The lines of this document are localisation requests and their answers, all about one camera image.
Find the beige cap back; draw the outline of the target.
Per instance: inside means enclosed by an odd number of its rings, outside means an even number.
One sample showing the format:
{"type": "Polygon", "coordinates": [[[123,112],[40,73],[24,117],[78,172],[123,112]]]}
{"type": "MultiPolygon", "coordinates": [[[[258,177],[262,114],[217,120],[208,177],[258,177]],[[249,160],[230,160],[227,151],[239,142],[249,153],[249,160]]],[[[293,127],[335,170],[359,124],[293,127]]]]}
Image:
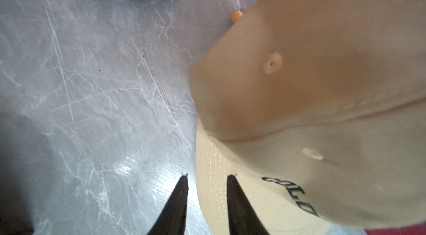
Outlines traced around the beige cap back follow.
{"type": "Polygon", "coordinates": [[[195,64],[220,140],[370,117],[426,101],[426,0],[257,0],[195,64]]]}

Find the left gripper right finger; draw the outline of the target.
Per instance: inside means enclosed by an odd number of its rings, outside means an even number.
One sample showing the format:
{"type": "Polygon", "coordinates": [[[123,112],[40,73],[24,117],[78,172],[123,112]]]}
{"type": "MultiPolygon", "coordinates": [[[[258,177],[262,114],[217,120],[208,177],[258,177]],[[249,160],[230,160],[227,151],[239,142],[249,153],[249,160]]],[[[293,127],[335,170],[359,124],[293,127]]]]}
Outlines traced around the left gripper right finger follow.
{"type": "Polygon", "coordinates": [[[269,235],[234,175],[227,177],[226,198],[231,235],[269,235]]]}

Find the maroon cap front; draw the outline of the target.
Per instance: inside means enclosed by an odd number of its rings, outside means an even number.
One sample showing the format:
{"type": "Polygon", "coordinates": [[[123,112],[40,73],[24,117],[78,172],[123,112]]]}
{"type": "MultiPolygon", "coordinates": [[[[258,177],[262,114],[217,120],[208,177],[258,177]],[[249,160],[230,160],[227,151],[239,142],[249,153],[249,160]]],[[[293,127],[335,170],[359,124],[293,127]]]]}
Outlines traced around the maroon cap front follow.
{"type": "Polygon", "coordinates": [[[365,229],[367,235],[426,235],[426,223],[399,228],[365,229]]]}

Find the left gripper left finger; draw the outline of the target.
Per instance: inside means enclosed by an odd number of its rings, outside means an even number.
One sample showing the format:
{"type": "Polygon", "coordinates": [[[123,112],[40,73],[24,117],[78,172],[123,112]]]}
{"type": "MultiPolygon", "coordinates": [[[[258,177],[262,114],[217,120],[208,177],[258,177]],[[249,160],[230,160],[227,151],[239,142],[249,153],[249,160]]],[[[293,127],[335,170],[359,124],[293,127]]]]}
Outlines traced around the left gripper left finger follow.
{"type": "Polygon", "coordinates": [[[148,235],[183,235],[186,227],[187,175],[179,178],[172,194],[148,235]]]}

